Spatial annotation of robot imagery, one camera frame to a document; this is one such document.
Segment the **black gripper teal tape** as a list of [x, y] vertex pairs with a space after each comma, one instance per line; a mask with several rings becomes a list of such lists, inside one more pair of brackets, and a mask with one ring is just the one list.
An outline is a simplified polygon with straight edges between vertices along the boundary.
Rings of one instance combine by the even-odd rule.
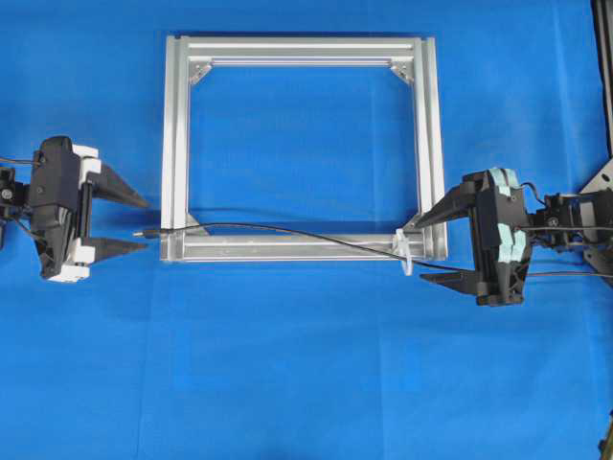
[[470, 178], [474, 184], [452, 188], [414, 221], [414, 227], [421, 229], [468, 215], [475, 272], [452, 270], [422, 273], [420, 277], [457, 292], [474, 293], [479, 306], [520, 304], [530, 262], [529, 237], [522, 229], [529, 223], [523, 190], [510, 169], [490, 168]]

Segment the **black gripper white carriages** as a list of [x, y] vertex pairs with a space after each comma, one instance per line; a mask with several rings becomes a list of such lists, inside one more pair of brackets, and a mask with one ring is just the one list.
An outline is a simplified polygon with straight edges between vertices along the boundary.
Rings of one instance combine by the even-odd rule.
[[27, 205], [30, 231], [41, 263], [41, 277], [75, 283], [90, 265], [146, 249], [146, 243], [89, 238], [91, 199], [147, 208], [148, 202], [110, 167], [99, 151], [76, 146], [67, 136], [44, 140], [34, 153]]

